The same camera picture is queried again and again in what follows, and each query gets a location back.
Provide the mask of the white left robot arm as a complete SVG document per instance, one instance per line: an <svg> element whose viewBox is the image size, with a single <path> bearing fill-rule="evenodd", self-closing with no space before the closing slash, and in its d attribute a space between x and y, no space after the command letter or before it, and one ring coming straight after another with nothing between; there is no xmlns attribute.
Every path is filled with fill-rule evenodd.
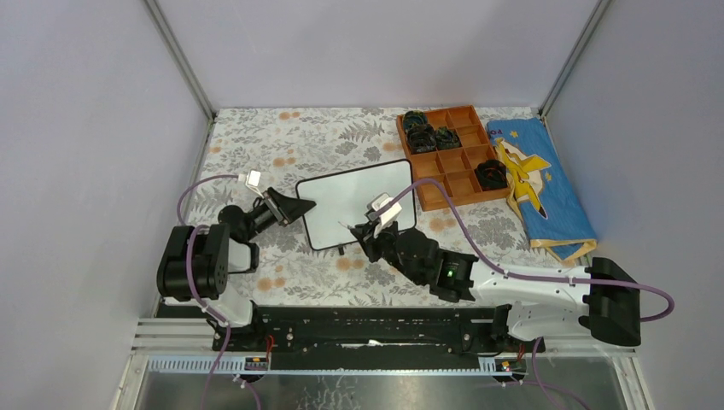
<svg viewBox="0 0 724 410"><path fill-rule="evenodd" d="M214 225L174 227L156 277L163 301L200 308L218 325L233 328L232 340L241 349L256 350L264 342L265 329L253 320L255 303L228 285L229 276L255 272L260 247L253 240L263 231L288 226L315 207L313 200L269 188L248 212L228 205Z"/></svg>

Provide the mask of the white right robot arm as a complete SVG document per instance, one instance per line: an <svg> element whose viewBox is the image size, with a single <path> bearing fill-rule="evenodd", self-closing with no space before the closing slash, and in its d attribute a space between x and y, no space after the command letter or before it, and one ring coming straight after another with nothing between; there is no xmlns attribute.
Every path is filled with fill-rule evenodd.
<svg viewBox="0 0 724 410"><path fill-rule="evenodd" d="M351 227L370 262L386 261L415 285L445 302L474 302L494 308L491 344L510 352L538 337L579 336L621 347L638 347L640 292L614 261L596 257L591 266L542 268L553 281L513 278L496 272L474 255L443 249L412 228L384 229L375 222Z"/></svg>

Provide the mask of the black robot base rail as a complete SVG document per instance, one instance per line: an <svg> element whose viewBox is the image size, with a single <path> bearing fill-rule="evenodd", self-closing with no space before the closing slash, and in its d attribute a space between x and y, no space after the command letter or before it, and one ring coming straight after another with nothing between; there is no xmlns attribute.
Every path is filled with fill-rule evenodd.
<svg viewBox="0 0 724 410"><path fill-rule="evenodd" d="M257 307L229 340L197 307L161 307L158 316L203 319L216 335L213 350L269 355L269 373L472 371L484 358L546 351L496 331L494 308Z"/></svg>

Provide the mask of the black framed whiteboard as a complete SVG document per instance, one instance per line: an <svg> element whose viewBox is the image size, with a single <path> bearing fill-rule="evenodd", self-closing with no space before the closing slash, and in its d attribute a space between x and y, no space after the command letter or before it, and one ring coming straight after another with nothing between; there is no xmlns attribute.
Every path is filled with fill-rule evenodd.
<svg viewBox="0 0 724 410"><path fill-rule="evenodd" d="M302 217L310 248L322 251L355 243L350 231L337 222L351 226L366 223L368 204L373 199L382 193L396 196L412 182L412 164L407 159L298 182L295 186L297 197L317 203Z"/></svg>

